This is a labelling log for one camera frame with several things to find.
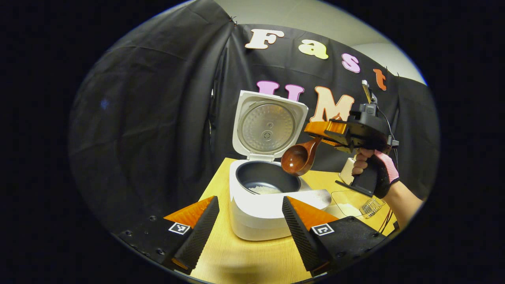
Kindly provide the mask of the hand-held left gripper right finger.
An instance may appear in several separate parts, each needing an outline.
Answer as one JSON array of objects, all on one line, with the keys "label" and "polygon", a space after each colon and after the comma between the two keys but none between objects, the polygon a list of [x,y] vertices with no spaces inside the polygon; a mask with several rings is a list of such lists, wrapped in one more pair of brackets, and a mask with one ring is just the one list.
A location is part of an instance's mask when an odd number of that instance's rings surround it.
[{"label": "hand-held left gripper right finger", "polygon": [[282,212],[312,276],[346,269],[390,241],[356,217],[339,219],[291,196],[283,198]]}]

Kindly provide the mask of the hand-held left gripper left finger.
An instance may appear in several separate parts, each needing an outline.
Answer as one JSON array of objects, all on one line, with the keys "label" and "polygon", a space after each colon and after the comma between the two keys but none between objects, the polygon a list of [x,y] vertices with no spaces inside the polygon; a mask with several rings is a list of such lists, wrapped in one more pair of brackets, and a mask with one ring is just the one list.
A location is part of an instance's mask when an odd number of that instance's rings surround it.
[{"label": "hand-held left gripper left finger", "polygon": [[165,217],[150,216],[117,236],[140,254],[189,275],[195,269],[216,222],[217,196],[210,196]]}]

